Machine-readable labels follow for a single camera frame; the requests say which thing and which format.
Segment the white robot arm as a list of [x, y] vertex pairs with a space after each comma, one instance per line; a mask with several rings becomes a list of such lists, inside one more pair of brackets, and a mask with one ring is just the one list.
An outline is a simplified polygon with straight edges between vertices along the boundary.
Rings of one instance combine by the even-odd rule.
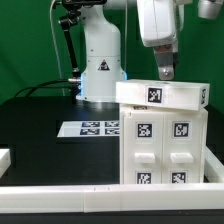
[[120, 31], [104, 16], [104, 9], [137, 8], [140, 36], [146, 47], [170, 45], [177, 51], [175, 13], [193, 0], [102, 0], [81, 7], [86, 42], [86, 68], [81, 74], [80, 100], [113, 102], [115, 86], [126, 78], [121, 68]]

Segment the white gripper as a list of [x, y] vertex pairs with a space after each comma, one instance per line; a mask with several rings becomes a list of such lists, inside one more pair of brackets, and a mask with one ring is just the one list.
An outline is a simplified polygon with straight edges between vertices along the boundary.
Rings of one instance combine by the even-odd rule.
[[140, 36], [145, 47], [154, 47], [159, 78], [172, 80], [178, 64], [184, 6], [178, 0], [137, 0], [137, 11]]

